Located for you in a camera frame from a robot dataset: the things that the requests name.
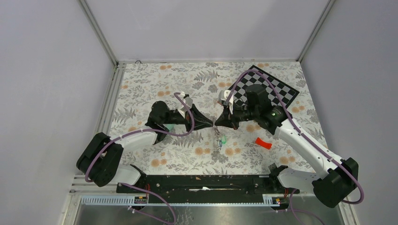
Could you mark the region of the metal key holder plate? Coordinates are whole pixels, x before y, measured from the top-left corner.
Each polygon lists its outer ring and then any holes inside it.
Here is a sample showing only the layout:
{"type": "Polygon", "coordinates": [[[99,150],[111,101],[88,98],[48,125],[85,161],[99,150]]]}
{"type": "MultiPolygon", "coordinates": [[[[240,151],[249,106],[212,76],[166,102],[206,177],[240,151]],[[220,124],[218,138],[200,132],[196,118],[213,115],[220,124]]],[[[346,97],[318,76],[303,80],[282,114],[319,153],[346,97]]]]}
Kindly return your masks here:
{"type": "Polygon", "coordinates": [[[222,147],[219,146],[218,142],[219,142],[219,140],[222,140],[225,144],[226,143],[225,136],[221,135],[217,126],[213,126],[213,131],[214,131],[214,136],[215,136],[215,148],[217,151],[220,151],[222,149],[222,147]]]}

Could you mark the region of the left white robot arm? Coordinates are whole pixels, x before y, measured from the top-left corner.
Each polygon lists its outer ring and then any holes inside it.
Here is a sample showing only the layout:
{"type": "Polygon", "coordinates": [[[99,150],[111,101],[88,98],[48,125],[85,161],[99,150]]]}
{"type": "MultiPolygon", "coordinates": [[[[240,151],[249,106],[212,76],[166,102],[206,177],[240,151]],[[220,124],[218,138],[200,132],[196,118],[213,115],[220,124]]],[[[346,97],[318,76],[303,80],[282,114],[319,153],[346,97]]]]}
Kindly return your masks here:
{"type": "Polygon", "coordinates": [[[103,132],[97,133],[78,159],[77,168],[84,173],[86,182],[93,182],[98,187],[126,183],[133,192],[139,193],[145,188],[143,172],[133,165],[122,165],[122,154],[155,145],[166,136],[172,136],[168,125],[184,125],[188,135],[194,130],[212,127],[213,122],[194,104],[171,110],[165,102],[157,101],[141,129],[114,139],[103,132]]]}

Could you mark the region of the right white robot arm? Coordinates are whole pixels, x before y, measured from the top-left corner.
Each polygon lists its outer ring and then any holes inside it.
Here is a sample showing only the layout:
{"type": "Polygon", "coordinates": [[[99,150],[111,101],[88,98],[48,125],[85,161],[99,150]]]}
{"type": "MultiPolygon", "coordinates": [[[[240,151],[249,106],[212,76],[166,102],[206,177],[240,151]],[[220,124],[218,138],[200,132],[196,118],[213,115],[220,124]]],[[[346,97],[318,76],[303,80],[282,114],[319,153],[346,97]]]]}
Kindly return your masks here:
{"type": "Polygon", "coordinates": [[[243,106],[234,104],[231,90],[219,93],[218,102],[223,105],[223,112],[215,125],[238,129],[240,122],[253,120],[289,144],[315,171],[278,169],[277,175],[269,180],[273,192],[295,188],[314,194],[322,204],[334,208],[358,187],[359,165],[353,158],[343,159],[320,145],[283,106],[272,105],[262,85],[251,85],[245,91],[247,104],[243,106]]]}

